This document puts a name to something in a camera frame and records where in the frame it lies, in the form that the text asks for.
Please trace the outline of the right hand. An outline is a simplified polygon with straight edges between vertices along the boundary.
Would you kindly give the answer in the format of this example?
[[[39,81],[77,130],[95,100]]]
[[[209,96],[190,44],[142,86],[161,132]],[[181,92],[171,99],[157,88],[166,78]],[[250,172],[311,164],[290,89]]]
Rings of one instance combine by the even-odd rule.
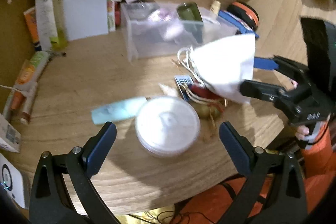
[[[301,140],[301,141],[306,141],[307,140],[307,137],[309,136],[309,128],[306,127],[306,126],[298,126],[297,127],[297,131],[295,133],[295,137],[298,139],[298,140]]]

